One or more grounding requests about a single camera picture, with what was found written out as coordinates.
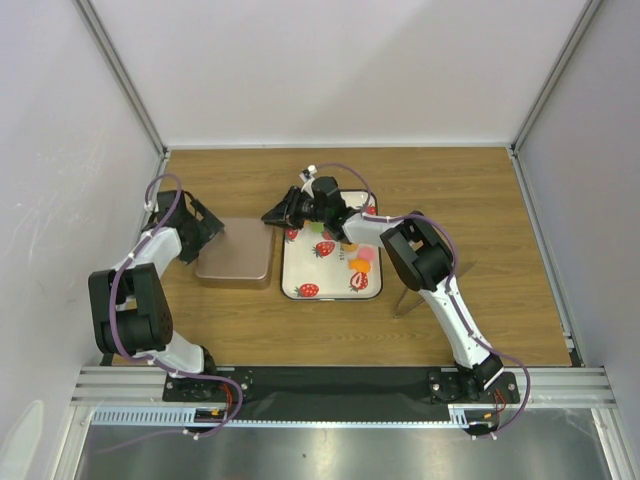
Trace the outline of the green round cookie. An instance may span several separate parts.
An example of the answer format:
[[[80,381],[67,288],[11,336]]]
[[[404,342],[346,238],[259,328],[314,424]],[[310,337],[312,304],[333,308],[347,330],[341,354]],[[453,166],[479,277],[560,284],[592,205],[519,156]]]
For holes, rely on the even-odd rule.
[[[314,233],[322,233],[324,231],[324,224],[319,222],[313,222],[310,224],[310,229]]]

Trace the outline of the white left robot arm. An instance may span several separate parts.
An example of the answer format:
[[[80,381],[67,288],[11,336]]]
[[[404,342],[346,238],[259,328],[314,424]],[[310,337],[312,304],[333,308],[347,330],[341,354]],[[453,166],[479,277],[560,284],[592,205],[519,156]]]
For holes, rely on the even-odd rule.
[[[185,265],[224,224],[188,191],[157,195],[157,203],[138,243],[116,266],[88,279],[94,337],[104,355],[158,365],[198,400],[213,398],[220,377],[209,351],[193,344],[173,325],[161,277],[177,259]]]

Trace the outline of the metal serving tongs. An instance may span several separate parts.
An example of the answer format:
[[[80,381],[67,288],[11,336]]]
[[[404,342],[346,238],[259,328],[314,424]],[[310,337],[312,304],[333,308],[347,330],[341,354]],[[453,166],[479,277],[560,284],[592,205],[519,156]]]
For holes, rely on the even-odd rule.
[[[464,277],[467,273],[469,273],[478,263],[478,260],[471,260],[467,262],[463,262],[462,265],[457,269],[457,274],[461,277]],[[406,317],[411,312],[416,310],[418,307],[426,303],[425,292],[433,293],[433,290],[416,290],[415,294],[417,295],[416,300],[409,306],[403,307],[404,300],[408,297],[411,290],[408,287],[405,287],[400,293],[394,309],[392,313],[392,318],[394,320],[399,320],[401,318]]]

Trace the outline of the gold tin lid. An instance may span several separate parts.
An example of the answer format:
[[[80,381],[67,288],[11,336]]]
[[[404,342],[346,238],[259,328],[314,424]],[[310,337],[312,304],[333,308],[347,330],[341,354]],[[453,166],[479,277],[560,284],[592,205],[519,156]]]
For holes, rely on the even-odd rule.
[[[270,281],[275,231],[256,218],[224,218],[224,229],[200,251],[195,275],[218,285]]]

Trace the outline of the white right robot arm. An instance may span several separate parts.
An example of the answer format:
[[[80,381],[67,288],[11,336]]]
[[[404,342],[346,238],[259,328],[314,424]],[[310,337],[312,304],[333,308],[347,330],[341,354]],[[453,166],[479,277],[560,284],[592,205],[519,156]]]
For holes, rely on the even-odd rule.
[[[307,221],[319,222],[336,241],[383,249],[404,286],[418,293],[435,314],[463,373],[462,394],[482,402],[495,392],[503,362],[462,298],[453,242],[433,221],[419,212],[390,217],[374,215],[367,203],[349,206],[336,179],[329,176],[309,176],[303,186],[291,187],[261,221],[296,230]]]

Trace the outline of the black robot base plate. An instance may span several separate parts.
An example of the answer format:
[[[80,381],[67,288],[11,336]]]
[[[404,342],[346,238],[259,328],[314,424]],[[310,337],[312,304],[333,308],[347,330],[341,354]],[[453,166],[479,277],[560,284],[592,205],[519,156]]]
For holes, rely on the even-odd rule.
[[[417,409],[420,403],[476,404],[479,408],[520,403],[515,375],[509,372],[485,391],[456,369],[440,367],[241,366],[220,367],[217,374],[241,386],[242,407],[343,403],[362,410],[386,404]]]

